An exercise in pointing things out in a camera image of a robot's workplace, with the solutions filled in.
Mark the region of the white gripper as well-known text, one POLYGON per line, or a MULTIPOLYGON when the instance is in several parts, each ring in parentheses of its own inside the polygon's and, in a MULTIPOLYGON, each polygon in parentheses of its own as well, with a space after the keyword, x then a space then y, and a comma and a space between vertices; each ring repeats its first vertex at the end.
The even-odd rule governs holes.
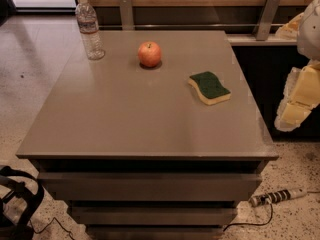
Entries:
POLYGON ((295 40, 297 50, 311 61, 302 69, 293 67, 287 76, 274 125, 290 132, 298 128, 320 104, 320 0, 281 26, 277 38, 295 40))

